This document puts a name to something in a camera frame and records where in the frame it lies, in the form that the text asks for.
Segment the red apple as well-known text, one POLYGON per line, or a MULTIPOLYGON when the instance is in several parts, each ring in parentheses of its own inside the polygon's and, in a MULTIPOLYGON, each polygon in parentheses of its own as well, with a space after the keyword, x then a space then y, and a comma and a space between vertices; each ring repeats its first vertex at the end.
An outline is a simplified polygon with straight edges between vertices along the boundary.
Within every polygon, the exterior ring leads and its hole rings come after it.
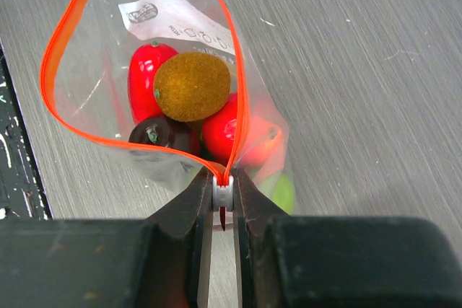
MULTIPOLYGON (((225 106, 204 120, 202 139, 209 153, 221 163, 230 158, 237 128, 237 93, 228 97, 225 106)), ((253 116, 250 130, 243 146, 241 163, 245 166, 263 165, 282 144, 282 130, 274 123, 253 116)))

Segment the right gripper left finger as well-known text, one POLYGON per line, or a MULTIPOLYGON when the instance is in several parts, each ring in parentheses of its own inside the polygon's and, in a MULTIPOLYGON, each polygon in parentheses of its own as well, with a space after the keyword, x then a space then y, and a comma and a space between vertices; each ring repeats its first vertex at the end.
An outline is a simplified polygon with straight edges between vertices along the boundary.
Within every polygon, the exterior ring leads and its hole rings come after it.
POLYGON ((147 219, 7 219, 3 307, 206 307, 213 174, 147 219))

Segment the green apple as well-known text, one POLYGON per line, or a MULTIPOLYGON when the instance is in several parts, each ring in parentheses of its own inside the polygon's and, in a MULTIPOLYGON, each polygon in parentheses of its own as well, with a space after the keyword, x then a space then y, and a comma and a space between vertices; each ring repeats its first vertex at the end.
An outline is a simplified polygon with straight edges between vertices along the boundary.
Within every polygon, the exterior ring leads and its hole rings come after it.
POLYGON ((258 189, 280 209, 292 214, 295 208, 295 185, 285 173, 273 174, 263 180, 258 189))

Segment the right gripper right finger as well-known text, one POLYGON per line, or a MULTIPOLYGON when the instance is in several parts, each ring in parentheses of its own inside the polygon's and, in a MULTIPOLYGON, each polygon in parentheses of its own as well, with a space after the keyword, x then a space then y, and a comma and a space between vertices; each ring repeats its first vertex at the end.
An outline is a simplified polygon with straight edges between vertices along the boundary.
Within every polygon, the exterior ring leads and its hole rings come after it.
POLYGON ((436 224, 290 216, 232 171, 240 307, 459 307, 461 265, 436 224))

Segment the clear zip top bag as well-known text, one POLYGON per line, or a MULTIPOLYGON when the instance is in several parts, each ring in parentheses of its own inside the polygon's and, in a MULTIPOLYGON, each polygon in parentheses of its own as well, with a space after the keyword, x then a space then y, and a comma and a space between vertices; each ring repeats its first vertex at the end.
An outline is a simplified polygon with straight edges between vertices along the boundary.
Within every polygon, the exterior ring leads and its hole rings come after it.
POLYGON ((45 50, 50 113, 179 193, 245 170, 292 213, 289 125, 223 0, 71 0, 45 50))

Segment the red oval fruit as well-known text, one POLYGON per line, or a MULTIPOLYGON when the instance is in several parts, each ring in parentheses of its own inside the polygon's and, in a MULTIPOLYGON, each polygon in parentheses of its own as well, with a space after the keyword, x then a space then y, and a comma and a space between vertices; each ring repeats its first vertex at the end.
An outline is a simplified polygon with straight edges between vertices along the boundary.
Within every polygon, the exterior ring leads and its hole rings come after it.
POLYGON ((162 113, 154 96, 154 78, 164 62, 176 56, 171 46, 152 42, 138 47, 128 68, 128 100, 132 118, 137 125, 162 113))

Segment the dark maroon fruit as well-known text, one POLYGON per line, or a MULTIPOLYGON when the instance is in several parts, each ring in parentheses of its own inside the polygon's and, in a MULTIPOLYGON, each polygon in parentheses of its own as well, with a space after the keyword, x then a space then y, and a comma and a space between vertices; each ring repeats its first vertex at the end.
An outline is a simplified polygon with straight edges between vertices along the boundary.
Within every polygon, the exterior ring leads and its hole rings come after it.
POLYGON ((134 144, 176 149, 199 156, 201 144, 199 137, 184 122, 158 115, 143 120, 132 130, 128 141, 134 144))

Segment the orange brown fruit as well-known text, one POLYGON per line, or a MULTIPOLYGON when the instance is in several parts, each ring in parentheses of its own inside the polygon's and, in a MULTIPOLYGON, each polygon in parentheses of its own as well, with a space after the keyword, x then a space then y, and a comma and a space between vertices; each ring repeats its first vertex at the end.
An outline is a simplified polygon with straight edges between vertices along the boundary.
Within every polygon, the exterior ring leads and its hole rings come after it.
POLYGON ((221 58, 200 52, 179 53, 157 70, 154 96, 163 114, 188 123, 221 110, 230 85, 230 71, 221 58))

